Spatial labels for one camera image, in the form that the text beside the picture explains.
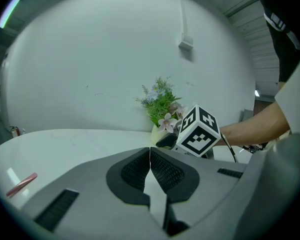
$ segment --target person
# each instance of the person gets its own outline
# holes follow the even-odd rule
[[[260,0],[274,50],[279,58],[279,90],[300,61],[300,0]],[[252,118],[220,128],[234,146],[255,145],[279,138],[290,129],[275,101]],[[225,145],[220,140],[217,145]]]

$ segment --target ceiling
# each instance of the ceiling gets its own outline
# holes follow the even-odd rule
[[[60,0],[20,0],[5,28],[0,28],[0,65],[18,33],[41,12]],[[208,0],[241,33],[248,43],[261,99],[273,101],[279,90],[279,59],[264,19],[260,0]]]

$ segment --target black cable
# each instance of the black cable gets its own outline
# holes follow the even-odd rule
[[[228,142],[228,140],[226,139],[226,136],[224,136],[222,133],[220,134],[221,135],[221,138],[223,139],[223,141],[225,142],[225,144],[228,146],[232,156],[233,156],[233,159],[234,159],[234,162],[235,163],[238,163],[238,160],[236,158],[236,153],[234,152],[232,146],[230,145],[230,143]]]

